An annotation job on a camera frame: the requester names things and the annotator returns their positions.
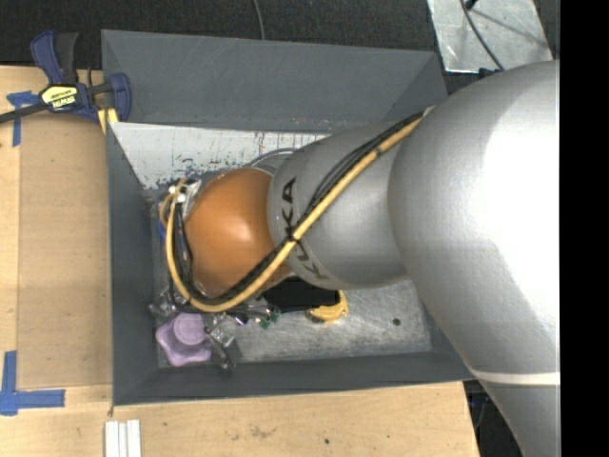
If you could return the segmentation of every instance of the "blue tape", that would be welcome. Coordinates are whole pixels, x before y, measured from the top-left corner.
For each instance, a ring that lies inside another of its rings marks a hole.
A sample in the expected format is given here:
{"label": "blue tape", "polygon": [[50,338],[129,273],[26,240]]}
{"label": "blue tape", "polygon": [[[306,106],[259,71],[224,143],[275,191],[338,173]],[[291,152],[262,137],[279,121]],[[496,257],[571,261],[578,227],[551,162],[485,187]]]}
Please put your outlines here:
{"label": "blue tape", "polygon": [[6,352],[4,354],[4,370],[2,371],[2,390],[0,391],[0,415],[14,416],[22,408],[63,407],[65,405],[65,389],[15,390],[16,371],[16,350]]}
{"label": "blue tape", "polygon": [[[35,105],[40,103],[40,98],[37,94],[31,91],[19,91],[17,93],[9,93],[7,100],[14,106],[15,109],[21,109],[24,105]],[[12,126],[12,146],[15,148],[21,144],[21,119],[16,118]]]}

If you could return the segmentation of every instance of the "small parts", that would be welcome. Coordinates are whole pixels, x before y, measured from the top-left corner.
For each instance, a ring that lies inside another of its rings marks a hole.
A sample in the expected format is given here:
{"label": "small parts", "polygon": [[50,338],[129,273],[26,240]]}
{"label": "small parts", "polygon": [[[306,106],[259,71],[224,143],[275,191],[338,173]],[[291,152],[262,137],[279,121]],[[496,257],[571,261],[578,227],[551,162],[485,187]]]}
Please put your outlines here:
{"label": "small parts", "polygon": [[211,358],[212,343],[207,337],[201,315],[180,313],[156,330],[161,345],[172,366],[205,362]]}

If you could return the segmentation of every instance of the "yellow clamp label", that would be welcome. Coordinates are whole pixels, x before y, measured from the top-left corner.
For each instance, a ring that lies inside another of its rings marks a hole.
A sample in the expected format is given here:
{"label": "yellow clamp label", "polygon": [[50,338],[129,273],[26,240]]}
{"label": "yellow clamp label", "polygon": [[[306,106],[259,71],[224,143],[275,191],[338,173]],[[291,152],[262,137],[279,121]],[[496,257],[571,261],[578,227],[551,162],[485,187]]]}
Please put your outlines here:
{"label": "yellow clamp label", "polygon": [[76,87],[49,87],[40,94],[40,99],[54,109],[60,109],[76,103],[78,89]]}

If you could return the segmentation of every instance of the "yellow object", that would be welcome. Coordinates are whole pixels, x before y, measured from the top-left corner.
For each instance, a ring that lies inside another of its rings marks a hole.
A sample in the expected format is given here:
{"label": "yellow object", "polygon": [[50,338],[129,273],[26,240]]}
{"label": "yellow object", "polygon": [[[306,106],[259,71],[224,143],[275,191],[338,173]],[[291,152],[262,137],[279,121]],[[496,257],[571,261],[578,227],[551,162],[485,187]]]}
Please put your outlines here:
{"label": "yellow object", "polygon": [[239,294],[230,298],[229,300],[220,303],[218,305],[211,305],[208,303],[204,303],[198,299],[193,298],[190,295],[190,292],[184,286],[184,283],[178,276],[177,268],[173,259],[173,217],[175,214],[175,205],[180,194],[180,187],[186,181],[185,179],[180,180],[177,188],[175,189],[173,194],[170,194],[171,205],[169,207],[169,218],[167,220],[167,235],[166,235],[166,256],[167,256],[167,265],[169,267],[169,273],[171,274],[171,278],[175,283],[176,288],[180,291],[180,294],[184,296],[194,307],[199,309],[200,311],[212,312],[212,313],[220,313],[222,311],[227,311],[228,309],[234,308],[237,305],[241,304],[250,296],[253,296],[258,292],[260,288],[262,288],[266,281],[273,275],[275,270],[283,263],[283,261],[287,258],[289,253],[298,245],[298,241],[301,240],[307,230],[309,230],[313,224],[317,221],[318,218],[322,216],[324,211],[332,204],[332,202],[344,191],[344,189],[355,179],[357,178],[368,166],[370,166],[378,157],[383,155],[385,152],[393,148],[396,144],[398,144],[403,138],[408,136],[412,130],[421,122],[421,119],[415,120],[411,122],[407,126],[399,129],[394,134],[390,135],[384,141],[382,141],[374,150],[371,150],[366,156],[364,156],[358,163],[355,164],[353,169],[351,169],[345,176],[343,176],[338,183],[331,189],[325,198],[315,207],[311,213],[303,220],[303,222],[297,226],[293,233],[292,238],[285,243],[285,245],[279,250],[275,258],[270,262],[270,264],[263,270],[260,275],[251,282],[251,284],[241,291]]}
{"label": "yellow object", "polygon": [[41,93],[40,99],[54,109],[60,109],[75,103],[77,94],[78,89],[76,87],[53,85]]}
{"label": "yellow object", "polygon": [[106,121],[108,122],[120,122],[118,119],[118,115],[116,114],[116,109],[100,109],[97,112],[97,116],[99,117],[99,123],[102,126],[102,132],[106,135]]}
{"label": "yellow object", "polygon": [[331,307],[312,308],[307,313],[314,320],[331,323],[349,314],[349,305],[344,292],[339,289],[339,302]]}

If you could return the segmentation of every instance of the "yellow cable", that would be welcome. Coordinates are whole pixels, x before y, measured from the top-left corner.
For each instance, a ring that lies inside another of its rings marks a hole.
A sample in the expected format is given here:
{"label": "yellow cable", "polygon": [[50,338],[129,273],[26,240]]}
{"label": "yellow cable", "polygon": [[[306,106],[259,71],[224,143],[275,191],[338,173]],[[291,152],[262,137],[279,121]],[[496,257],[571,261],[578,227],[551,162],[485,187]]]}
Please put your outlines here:
{"label": "yellow cable", "polygon": [[165,227],[166,230],[167,230],[167,220],[165,219],[165,210],[167,210],[167,205],[169,204],[169,201],[171,201],[172,198],[173,198],[173,195],[171,195],[171,194],[167,195],[165,197],[165,200],[163,200],[161,207],[159,208],[159,219],[161,220],[161,223],[163,224],[163,227]]}
{"label": "yellow cable", "polygon": [[209,305],[207,303],[203,303],[202,301],[193,298],[188,292],[187,288],[182,283],[182,280],[178,276],[177,269],[175,267],[175,263],[173,260],[173,243],[171,239],[173,238],[173,215],[175,214],[175,203],[177,196],[179,194],[180,186],[185,182],[186,179],[181,180],[178,183],[178,186],[175,192],[172,195],[169,195],[171,198],[171,207],[169,209],[169,219],[167,221],[167,237],[166,237],[166,254],[167,254],[167,264],[169,266],[169,272],[171,273],[171,277],[173,278],[173,282],[175,283],[177,289],[180,291],[182,296],[184,296],[191,305],[199,309],[200,311],[219,313],[222,311],[227,311],[228,309],[234,308],[244,300],[254,295],[263,285],[268,281],[268,279],[273,275],[275,270],[282,264],[282,262],[287,258],[289,253],[296,247],[299,240],[301,240],[307,230],[309,230],[313,224],[322,216],[324,211],[332,204],[334,200],[344,191],[344,189],[349,186],[349,184],[358,177],[370,164],[372,164],[380,155],[387,152],[391,148],[393,148],[396,144],[398,144],[404,137],[406,137],[410,132],[421,122],[421,119],[415,120],[411,122],[407,126],[398,130],[396,133],[382,141],[377,148],[371,150],[366,156],[364,156],[354,167],[351,169],[345,176],[343,176],[339,182],[336,184],[334,188],[330,190],[330,192],[325,196],[325,198],[315,207],[311,213],[304,219],[304,221],[294,230],[292,234],[292,238],[294,240],[288,241],[277,253],[277,256],[271,261],[271,263],[265,268],[263,272],[243,291],[237,294],[235,297],[231,298],[224,303],[220,303],[218,305]]}

